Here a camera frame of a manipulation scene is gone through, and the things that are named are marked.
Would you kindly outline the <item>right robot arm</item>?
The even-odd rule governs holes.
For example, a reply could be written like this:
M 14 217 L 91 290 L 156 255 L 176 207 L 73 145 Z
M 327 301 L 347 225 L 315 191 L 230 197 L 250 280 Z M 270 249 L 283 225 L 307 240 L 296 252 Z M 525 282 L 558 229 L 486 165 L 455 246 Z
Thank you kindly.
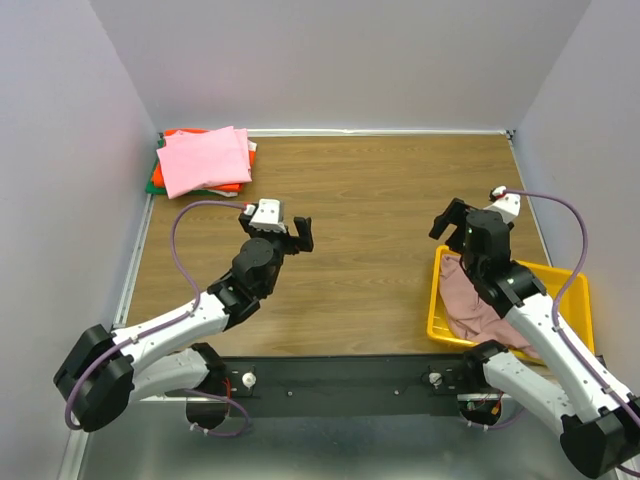
M 558 299 L 511 257 L 510 235 L 520 192 L 493 192 L 483 209 L 455 198 L 435 217 L 429 235 L 446 246 L 479 297 L 530 343 L 556 380 L 524 365 L 505 345 L 488 340 L 467 351 L 460 372 L 474 390 L 506 393 L 558 435 L 571 464 L 596 479 L 639 454 L 639 397 L 618 380 L 559 313 Z

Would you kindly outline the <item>dusty pink graphic t-shirt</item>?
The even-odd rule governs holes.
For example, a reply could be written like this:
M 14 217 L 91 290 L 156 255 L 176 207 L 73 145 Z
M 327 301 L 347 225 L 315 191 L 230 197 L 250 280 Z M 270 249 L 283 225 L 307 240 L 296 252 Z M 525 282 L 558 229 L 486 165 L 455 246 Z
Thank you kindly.
M 541 360 L 532 345 L 479 297 L 458 256 L 441 257 L 438 290 L 449 329 L 457 338 L 474 343 L 496 340 L 536 361 Z

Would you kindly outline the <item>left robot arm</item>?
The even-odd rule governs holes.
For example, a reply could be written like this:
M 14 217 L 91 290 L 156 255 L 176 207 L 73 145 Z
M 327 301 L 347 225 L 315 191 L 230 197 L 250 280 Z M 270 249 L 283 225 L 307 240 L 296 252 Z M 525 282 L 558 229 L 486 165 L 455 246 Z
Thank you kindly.
M 94 325 L 79 336 L 53 377 L 69 429 L 93 432 L 111 423 L 142 395 L 135 380 L 143 371 L 191 340 L 246 321 L 273 293 L 285 257 L 314 248 L 309 217 L 295 218 L 290 234 L 277 206 L 249 204 L 239 222 L 248 241 L 230 269 L 188 303 L 134 327 Z

